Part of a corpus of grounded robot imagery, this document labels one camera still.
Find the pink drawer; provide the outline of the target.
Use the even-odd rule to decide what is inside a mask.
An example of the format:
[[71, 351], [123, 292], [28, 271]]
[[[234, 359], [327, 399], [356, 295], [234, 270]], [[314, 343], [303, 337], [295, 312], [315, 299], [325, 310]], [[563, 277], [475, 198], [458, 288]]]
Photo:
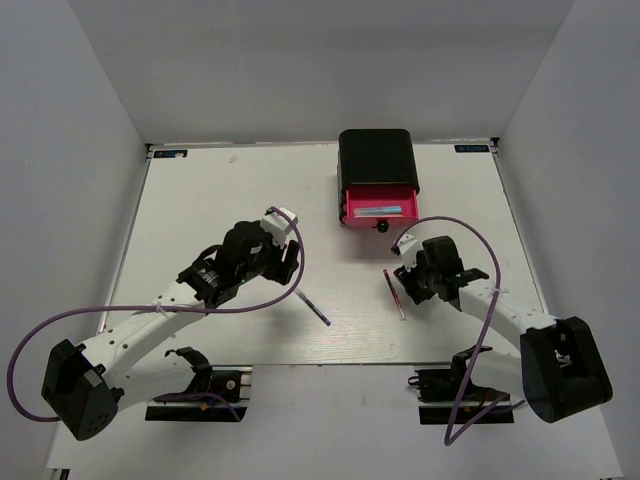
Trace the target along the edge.
[[[339, 220], [352, 228], [371, 227], [385, 233], [389, 228], [411, 225], [418, 219], [417, 191], [409, 185], [356, 185], [346, 188], [339, 196]], [[402, 207], [401, 217], [355, 218], [353, 210], [359, 207]]]

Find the blue capped highlighter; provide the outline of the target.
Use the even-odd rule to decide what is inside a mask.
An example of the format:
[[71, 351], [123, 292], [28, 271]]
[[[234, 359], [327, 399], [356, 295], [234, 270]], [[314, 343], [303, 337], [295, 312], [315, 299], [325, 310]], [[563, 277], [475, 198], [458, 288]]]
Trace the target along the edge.
[[355, 217], [378, 217], [378, 216], [402, 216], [402, 207], [399, 205], [359, 207], [353, 210]]

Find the orange capped highlighter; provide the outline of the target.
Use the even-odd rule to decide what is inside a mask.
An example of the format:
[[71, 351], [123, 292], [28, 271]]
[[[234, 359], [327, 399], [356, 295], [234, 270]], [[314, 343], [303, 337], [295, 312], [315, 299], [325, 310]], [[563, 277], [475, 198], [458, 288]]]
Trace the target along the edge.
[[357, 210], [354, 212], [355, 218], [373, 218], [373, 217], [401, 217], [402, 212], [398, 210]]

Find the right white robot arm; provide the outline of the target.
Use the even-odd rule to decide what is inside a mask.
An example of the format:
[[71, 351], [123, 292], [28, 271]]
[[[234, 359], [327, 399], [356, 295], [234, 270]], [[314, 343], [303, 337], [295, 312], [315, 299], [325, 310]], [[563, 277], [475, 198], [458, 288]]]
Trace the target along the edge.
[[405, 234], [393, 247], [402, 264], [394, 272], [415, 304], [432, 298], [481, 321], [517, 349], [501, 354], [490, 346], [455, 354], [448, 371], [422, 377], [426, 402], [466, 401], [500, 394], [524, 400], [543, 421], [554, 423], [609, 402], [613, 387], [588, 324], [537, 311], [504, 290], [488, 274], [467, 269], [448, 236], [425, 241]]

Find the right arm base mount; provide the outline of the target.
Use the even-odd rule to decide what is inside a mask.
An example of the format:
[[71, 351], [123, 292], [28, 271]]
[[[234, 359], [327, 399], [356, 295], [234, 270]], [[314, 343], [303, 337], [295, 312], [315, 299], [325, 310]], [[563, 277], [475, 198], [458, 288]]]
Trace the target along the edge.
[[[448, 364], [418, 368], [407, 379], [417, 393], [419, 423], [423, 426], [446, 425], [473, 348], [455, 354]], [[463, 425], [495, 401], [501, 392], [469, 382], [462, 397], [455, 425]]]

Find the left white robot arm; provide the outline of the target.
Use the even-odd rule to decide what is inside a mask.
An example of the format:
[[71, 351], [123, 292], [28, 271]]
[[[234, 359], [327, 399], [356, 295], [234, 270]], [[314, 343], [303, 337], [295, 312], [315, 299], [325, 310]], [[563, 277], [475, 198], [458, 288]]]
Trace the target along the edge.
[[206, 356], [192, 347], [167, 347], [158, 366], [138, 363], [183, 328], [226, 313], [224, 303], [256, 277], [296, 289], [304, 252], [297, 216], [271, 208], [256, 221], [240, 221], [222, 243], [205, 249], [163, 293], [131, 316], [79, 344], [51, 350], [42, 396], [73, 437], [93, 438], [116, 414], [150, 400], [207, 399], [228, 405], [228, 391]]

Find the purple pen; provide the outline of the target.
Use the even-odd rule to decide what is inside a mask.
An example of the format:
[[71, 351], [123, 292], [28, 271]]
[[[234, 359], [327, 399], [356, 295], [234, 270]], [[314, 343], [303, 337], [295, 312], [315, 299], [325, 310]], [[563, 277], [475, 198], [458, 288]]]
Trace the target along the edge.
[[296, 296], [320, 319], [320, 321], [327, 327], [331, 326], [331, 321], [322, 312], [322, 310], [301, 290], [295, 290]]

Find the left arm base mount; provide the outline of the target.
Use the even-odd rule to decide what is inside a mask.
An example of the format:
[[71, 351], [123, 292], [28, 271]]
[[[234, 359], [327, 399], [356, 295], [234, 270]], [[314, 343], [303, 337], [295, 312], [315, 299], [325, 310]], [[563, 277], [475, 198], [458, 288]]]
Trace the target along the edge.
[[167, 350], [165, 357], [186, 362], [191, 379], [184, 390], [155, 397], [146, 407], [146, 421], [237, 423], [244, 418], [251, 396], [251, 367], [216, 367], [191, 347]]

